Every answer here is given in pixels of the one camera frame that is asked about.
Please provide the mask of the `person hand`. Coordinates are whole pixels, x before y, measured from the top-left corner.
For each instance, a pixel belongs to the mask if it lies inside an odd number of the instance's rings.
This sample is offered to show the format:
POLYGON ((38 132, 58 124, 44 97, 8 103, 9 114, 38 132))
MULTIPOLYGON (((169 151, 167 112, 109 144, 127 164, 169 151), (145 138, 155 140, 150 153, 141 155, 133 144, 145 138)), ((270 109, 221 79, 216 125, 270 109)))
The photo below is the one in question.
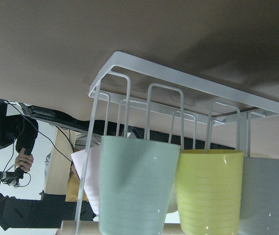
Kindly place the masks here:
POLYGON ((34 158, 31 153, 25 154, 25 151, 25 148, 22 148, 20 150, 18 156, 15 158, 15 166, 19 167, 21 170, 25 172, 29 172, 34 162, 34 158))

